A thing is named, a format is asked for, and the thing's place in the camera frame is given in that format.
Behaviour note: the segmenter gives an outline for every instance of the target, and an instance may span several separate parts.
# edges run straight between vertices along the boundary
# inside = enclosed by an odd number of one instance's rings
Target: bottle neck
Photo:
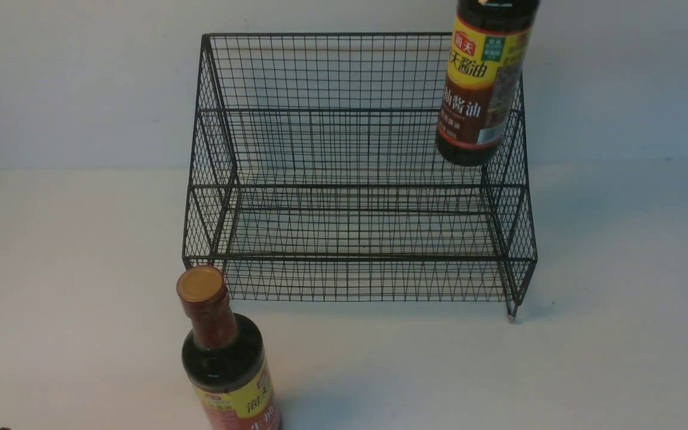
[[[220,349],[235,340],[238,326],[229,302],[229,297],[224,296],[203,309],[190,309],[187,312],[193,322],[196,346],[201,349]]]

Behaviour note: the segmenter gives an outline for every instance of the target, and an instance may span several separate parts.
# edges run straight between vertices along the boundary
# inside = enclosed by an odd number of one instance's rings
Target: wire shelf
[[[183,242],[236,299],[488,300],[537,250],[521,81],[481,168],[434,148],[449,33],[204,35]]]

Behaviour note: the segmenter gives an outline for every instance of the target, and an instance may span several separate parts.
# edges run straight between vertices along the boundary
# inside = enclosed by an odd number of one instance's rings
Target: white wall
[[[0,168],[184,166],[202,33],[449,30],[454,4],[0,0]],[[688,158],[688,2],[544,0],[526,74],[533,160]]]

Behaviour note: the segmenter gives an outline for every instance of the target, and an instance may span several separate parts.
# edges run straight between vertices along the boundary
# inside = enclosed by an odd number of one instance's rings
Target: bottle label
[[[437,125],[445,140],[467,150],[500,141],[529,38],[530,29],[487,32],[456,17]]]
[[[213,430],[279,430],[281,426],[266,359],[251,382],[235,391],[195,389]]]

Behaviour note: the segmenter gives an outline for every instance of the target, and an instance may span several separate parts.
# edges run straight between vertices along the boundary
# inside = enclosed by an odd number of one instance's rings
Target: soy sauce bottle
[[[435,144],[478,166],[502,141],[540,0],[459,0]]]
[[[262,334],[250,319],[233,314],[224,277],[194,267],[177,281],[185,314],[193,322],[182,346],[182,364],[213,430],[280,430]]]

